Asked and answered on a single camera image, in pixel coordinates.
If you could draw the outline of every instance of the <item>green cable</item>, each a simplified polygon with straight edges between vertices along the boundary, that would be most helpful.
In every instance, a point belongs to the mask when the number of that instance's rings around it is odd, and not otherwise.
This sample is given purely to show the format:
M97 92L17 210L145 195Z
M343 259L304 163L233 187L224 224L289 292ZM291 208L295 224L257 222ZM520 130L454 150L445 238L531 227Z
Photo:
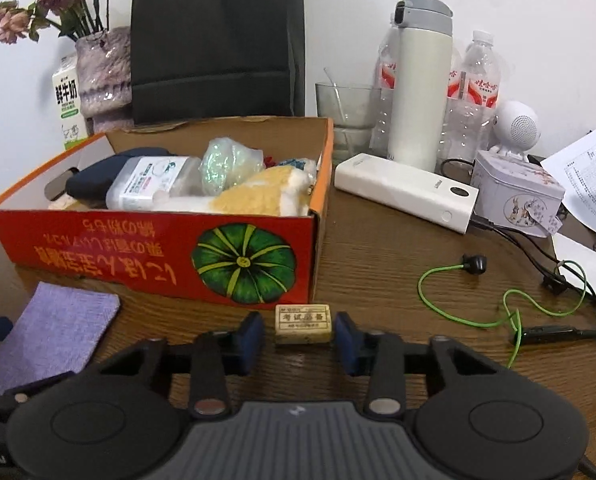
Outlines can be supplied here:
M565 316L570 316L571 314L574 314L574 312L580 308L580 306L582 305L582 302L585 299L585 293L587 291L587 275L585 274L585 270L581 267L581 265L578 264L577 262L574 262L573 260L562 260L562 261L558 262L558 264L556 264L556 267L554 270L557 270L558 268L560 268L561 266L563 266L565 264L571 264L571 265L578 267L578 270L580 270L580 273L582 274L582 277L583 277L583 286L582 286L582 293L580 295L580 299L578 300L578 303L576 304L576 306L574 308L572 308L571 310L568 310L566 312L552 312L551 310L547 310L543 306L540 306L540 304L537 303L537 301L534 300L534 298L532 298L526 292L523 292L522 290L518 290L517 288L510 288L502 296L502 305L505 309L505 313L507 314L507 317L505 317L503 319L499 319L497 321L488 322L488 323L481 323L481 322L477 322L477 321L470 321L468 319L463 319L462 317L453 316L452 314L449 314L449 313L445 312L444 310L435 306L431 301L429 301L425 297L424 293L422 292L422 283L425 281L425 278L427 278L428 276L430 276L432 274L435 274L436 272L442 272L444 270L463 269L464 268L463 264L448 266L448 267L435 267L433 269L429 269L418 280L418 295L419 295L420 299L422 300L422 302L425 305L427 305L431 310L433 310L435 313L440 314L440 316L443 316L444 318L446 318L450 321L454 321L456 323L461 323L466 326L472 326L474 328L495 328L497 326L500 326L500 325L508 322L511 325L511 329L513 330L514 334L516 335L516 342L514 345L514 350L509 358L509 361L507 362L507 368L511 368L514 363L514 360L516 359L516 357L518 355L518 351L520 350L520 343L521 343L520 336L521 336L521 333L523 330L523 325L521 322L520 311L518 309L515 309L512 314L508 305L507 305L507 298L511 294L518 294L519 296L522 296L523 298L528 300L534 307L536 307L538 310L540 310L542 313L546 314L547 316L565 317Z
M435 274L436 272L442 272L444 270L456 270L456 269L462 269L462 268L464 268L464 265L460 264L460 265L452 265L449 267L436 267L435 269L429 269L427 272L425 272L418 280L418 295L420 296L420 299L422 300L422 302L424 304L426 304L435 313L440 314L443 317L446 317L449 321L455 321L456 323L461 323L463 325L473 326L474 328L495 328L497 326L502 325L503 323L506 323L507 319L499 319L498 321L493 321L490 323L479 323L477 321L470 321L468 319L463 319L462 317L452 316L451 314L449 314L449 313L445 312L444 310L441 310L440 308L435 306L433 303L431 303L431 301L429 301L425 297L425 295L422 292L422 282L425 281L425 278L427 276L430 276L431 274Z

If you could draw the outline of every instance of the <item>black bag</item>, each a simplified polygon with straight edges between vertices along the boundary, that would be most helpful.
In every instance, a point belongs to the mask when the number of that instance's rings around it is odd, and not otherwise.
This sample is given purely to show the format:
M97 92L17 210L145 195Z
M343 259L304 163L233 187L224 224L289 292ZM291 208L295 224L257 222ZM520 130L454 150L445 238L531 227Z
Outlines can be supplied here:
M134 0L137 124L304 115L303 0Z

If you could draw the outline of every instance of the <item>water bottle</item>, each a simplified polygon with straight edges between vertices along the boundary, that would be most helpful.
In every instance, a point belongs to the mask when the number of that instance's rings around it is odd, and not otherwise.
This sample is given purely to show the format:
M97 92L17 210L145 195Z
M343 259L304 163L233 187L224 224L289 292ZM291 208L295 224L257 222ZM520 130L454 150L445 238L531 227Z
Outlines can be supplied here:
M447 103L440 160L471 162L478 150L488 147L500 86L500 68L492 46L491 34L474 30L462 61L457 99Z
M457 102L460 91L460 74L462 71L462 56L454 45L452 49L452 69L449 73L447 82L447 106L444 110L443 131L440 134L440 144L438 145L438 164L448 158L448 126L454 112L453 103Z
M380 88L380 104L378 120L372 131L369 143L370 153L376 156L387 156L389 144L389 130L392 125L393 87L396 83L396 57L398 56L398 27L394 22L392 12L392 26L385 35L378 50L378 63L374 85Z

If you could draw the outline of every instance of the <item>fuzzy vase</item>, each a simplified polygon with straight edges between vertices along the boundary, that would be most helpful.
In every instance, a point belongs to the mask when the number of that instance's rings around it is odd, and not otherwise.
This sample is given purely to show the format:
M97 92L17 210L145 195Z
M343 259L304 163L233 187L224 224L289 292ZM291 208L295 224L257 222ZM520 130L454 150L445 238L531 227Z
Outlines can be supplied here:
M94 132L133 127L130 28L80 38L76 53L80 108Z

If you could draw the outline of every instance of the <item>purple cloth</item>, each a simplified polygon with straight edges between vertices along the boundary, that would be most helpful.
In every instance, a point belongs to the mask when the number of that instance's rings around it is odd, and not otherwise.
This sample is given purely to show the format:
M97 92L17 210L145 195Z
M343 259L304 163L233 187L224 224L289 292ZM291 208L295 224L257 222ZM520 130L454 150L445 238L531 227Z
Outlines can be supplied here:
M0 344L0 394L81 371L119 307L115 294L38 283L34 297Z

